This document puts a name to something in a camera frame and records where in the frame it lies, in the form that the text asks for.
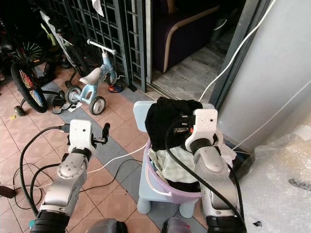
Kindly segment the black garment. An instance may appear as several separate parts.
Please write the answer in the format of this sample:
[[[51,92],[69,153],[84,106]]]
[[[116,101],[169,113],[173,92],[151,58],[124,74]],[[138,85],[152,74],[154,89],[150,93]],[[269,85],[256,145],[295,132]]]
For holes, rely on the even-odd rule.
[[[172,100],[158,98],[147,112],[145,120],[147,133],[154,151],[165,149],[165,134],[168,128],[181,115],[192,115],[195,109],[202,109],[202,103],[195,100]]]

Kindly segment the black sandal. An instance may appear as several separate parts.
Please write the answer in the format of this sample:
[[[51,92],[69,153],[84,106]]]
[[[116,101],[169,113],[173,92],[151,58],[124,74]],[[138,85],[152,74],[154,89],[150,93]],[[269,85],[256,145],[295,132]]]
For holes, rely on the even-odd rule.
[[[52,100],[52,113],[54,115],[60,115],[64,110],[65,103],[66,101],[62,95],[54,96]]]

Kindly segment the white green checked cloth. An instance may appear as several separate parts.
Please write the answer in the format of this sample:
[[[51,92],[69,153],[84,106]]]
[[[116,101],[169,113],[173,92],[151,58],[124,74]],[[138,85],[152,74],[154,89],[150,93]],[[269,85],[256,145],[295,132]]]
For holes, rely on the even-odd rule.
[[[175,155],[188,169],[194,171],[195,162],[193,153],[182,147],[170,148]],[[149,149],[149,158],[153,161],[162,178],[171,182],[194,183],[198,182],[188,171],[183,169],[168,153],[167,150]]]

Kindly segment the light blue child tricycle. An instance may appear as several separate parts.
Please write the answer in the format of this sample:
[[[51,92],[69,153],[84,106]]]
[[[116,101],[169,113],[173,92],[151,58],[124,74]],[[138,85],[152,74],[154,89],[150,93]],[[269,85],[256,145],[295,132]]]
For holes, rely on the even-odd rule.
[[[102,96],[97,95],[98,85],[105,80],[106,75],[109,75],[112,84],[118,79],[115,68],[108,56],[109,54],[115,56],[117,51],[98,44],[90,38],[86,42],[102,50],[103,63],[100,67],[96,67],[91,71],[89,75],[80,78],[80,82],[85,84],[83,89],[78,85],[69,86],[65,99],[71,104],[76,104],[81,101],[85,102],[89,104],[92,115],[100,115],[106,108],[106,100]]]

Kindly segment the black child bicycle colourful wheel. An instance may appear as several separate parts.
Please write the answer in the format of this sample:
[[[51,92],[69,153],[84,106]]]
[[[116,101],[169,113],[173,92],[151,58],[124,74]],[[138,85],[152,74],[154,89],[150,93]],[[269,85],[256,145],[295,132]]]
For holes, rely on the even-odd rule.
[[[32,59],[25,50],[24,46],[16,44],[1,43],[0,45],[1,73],[3,75],[11,75],[17,86],[18,92],[22,95],[23,100],[18,106],[14,107],[14,111],[18,116],[25,116],[23,108],[24,103],[39,113],[45,113],[48,109],[48,100],[45,95],[62,95],[64,91],[49,91],[42,89],[55,79],[56,66],[59,64],[56,60],[42,59],[45,62],[44,75],[38,76],[35,67],[40,59]]]

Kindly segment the purple laundry basket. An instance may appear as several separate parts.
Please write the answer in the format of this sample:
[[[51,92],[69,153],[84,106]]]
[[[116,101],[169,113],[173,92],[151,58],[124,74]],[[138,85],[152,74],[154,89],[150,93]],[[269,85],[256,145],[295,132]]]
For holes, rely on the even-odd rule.
[[[152,160],[149,158],[149,149],[151,143],[149,140],[146,142],[143,158],[146,159],[146,167],[144,168],[144,175],[146,176],[147,186],[152,191],[159,195],[164,195],[169,202],[183,203],[189,200],[195,200],[202,197],[201,191],[198,192],[185,192],[180,189],[171,187],[166,180],[163,180],[154,169]]]

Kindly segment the dark box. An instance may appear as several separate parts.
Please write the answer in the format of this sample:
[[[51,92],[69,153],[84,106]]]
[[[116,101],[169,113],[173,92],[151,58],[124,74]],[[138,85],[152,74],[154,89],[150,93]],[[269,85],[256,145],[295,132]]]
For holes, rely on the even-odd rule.
[[[231,177],[235,175],[239,180],[245,177],[255,163],[255,156],[249,152],[235,150],[236,157],[233,160]]]

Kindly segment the grey left robot leg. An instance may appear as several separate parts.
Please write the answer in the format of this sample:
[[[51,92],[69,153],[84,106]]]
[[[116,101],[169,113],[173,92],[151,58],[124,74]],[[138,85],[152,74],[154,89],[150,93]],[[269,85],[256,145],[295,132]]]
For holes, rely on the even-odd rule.
[[[91,224],[85,233],[118,233],[118,221],[111,218],[100,219]]]

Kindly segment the grey robot leg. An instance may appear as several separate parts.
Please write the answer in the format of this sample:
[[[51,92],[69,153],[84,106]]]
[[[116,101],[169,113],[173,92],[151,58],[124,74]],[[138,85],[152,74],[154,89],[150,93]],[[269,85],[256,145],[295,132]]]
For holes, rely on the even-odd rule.
[[[91,224],[85,233],[118,233],[118,221],[111,218],[100,219]]]
[[[164,222],[161,233],[192,233],[192,231],[186,222],[172,217]]]

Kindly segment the dark purple sofa beige trim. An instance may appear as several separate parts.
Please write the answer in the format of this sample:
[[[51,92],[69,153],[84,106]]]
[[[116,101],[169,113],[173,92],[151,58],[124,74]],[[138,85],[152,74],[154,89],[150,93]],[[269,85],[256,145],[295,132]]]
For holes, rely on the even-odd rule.
[[[221,0],[152,0],[153,65],[165,73],[204,47]]]

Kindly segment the grey right robot leg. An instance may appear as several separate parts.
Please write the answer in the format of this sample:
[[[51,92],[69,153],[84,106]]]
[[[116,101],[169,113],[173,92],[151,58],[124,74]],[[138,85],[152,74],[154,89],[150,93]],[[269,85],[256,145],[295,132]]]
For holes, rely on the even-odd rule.
[[[192,231],[186,222],[172,217],[164,222],[161,233],[192,233]]]

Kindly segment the dark metal grille gate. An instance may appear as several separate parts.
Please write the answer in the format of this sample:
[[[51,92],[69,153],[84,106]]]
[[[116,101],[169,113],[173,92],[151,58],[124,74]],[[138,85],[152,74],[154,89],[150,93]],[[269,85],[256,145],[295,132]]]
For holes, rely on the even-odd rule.
[[[49,16],[71,31],[83,56],[95,49],[88,39],[116,50],[112,62],[122,81],[132,89],[146,91],[150,71],[146,54],[146,0],[102,0],[106,17],[100,16],[91,0],[44,0]]]

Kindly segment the clear bubble wrap sheet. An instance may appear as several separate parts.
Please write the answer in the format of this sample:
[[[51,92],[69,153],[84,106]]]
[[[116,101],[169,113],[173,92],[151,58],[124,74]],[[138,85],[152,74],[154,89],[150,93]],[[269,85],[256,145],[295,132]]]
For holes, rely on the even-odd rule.
[[[256,147],[241,189],[247,233],[311,233],[311,126]]]

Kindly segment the white hanging cloth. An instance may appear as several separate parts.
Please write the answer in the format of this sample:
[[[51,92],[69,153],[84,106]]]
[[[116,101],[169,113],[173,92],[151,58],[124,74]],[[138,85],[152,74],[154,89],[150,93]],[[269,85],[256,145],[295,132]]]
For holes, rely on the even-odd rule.
[[[102,17],[106,17],[102,8],[102,0],[91,0],[92,6],[95,11]]]

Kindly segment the bicycle with white wrapped frame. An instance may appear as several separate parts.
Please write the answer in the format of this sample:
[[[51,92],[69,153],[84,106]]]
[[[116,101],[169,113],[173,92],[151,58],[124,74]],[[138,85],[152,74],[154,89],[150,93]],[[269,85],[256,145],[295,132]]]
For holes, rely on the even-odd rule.
[[[60,22],[49,16],[50,9],[48,4],[45,4],[44,0],[28,1],[34,6],[34,11],[38,11],[38,13],[40,13],[43,22],[53,36],[53,40],[65,54],[67,62],[74,69],[79,70],[82,66],[82,62],[80,62],[80,59],[82,58],[79,49],[75,45],[71,31],[67,34],[68,31],[65,27],[61,25]]]

